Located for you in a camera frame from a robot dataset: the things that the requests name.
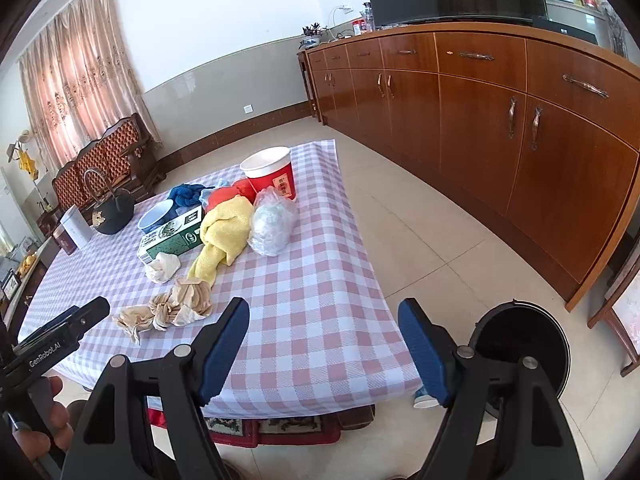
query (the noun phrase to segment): hand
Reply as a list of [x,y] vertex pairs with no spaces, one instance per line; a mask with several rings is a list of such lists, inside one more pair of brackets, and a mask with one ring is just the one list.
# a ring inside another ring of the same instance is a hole
[[[62,379],[57,376],[49,378],[51,393],[55,397],[62,390]],[[74,436],[74,430],[69,426],[69,414],[66,408],[59,402],[54,402],[50,415],[51,425],[58,431],[54,436],[54,442],[62,450],[67,450]],[[18,430],[14,438],[22,451],[32,462],[49,452],[51,442],[49,437],[39,431]]]

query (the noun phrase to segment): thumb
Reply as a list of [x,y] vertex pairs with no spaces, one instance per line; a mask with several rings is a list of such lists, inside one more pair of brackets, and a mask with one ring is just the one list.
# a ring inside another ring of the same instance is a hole
[[14,433],[14,438],[24,454],[32,462],[38,457],[47,454],[51,448],[49,437],[39,431],[18,430]]

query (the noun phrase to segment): checkered tablecloth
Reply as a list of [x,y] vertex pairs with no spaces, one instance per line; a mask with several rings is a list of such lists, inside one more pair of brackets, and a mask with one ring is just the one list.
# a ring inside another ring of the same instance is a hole
[[[420,379],[362,245],[332,140],[291,150],[300,221],[279,256],[247,247],[231,267],[220,265],[211,316],[167,332],[151,330],[136,346],[111,319],[101,321],[56,370],[94,386],[114,354],[157,358],[190,343],[234,296],[245,298],[250,323],[238,357],[206,416],[307,416],[372,404],[414,391]],[[242,178],[239,166],[193,181],[210,186]],[[96,233],[82,251],[53,261],[27,312],[20,340],[73,304],[105,297],[115,314],[145,304],[173,283],[150,282],[136,256],[142,213],[166,194],[136,205],[131,222],[111,236]],[[180,256],[187,273],[200,247]],[[150,399],[160,407],[158,399]]]

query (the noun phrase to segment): metal screw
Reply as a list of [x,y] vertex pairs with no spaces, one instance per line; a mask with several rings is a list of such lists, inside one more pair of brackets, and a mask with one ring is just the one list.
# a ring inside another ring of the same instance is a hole
[[178,345],[174,348],[174,355],[176,357],[187,357],[191,353],[191,347],[189,345]]
[[536,368],[538,368],[538,360],[535,357],[531,357],[529,355],[522,358],[522,364],[529,370],[535,370]]
[[114,368],[120,368],[124,364],[124,355],[114,355],[109,359],[109,364]]
[[456,352],[463,359],[471,359],[476,354],[474,349],[467,345],[459,346]]

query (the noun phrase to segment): green box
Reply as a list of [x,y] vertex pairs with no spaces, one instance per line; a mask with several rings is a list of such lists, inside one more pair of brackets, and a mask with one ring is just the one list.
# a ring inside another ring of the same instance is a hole
[[138,258],[150,264],[158,253],[180,255],[199,246],[202,206],[169,220],[166,224],[144,235],[138,247]]

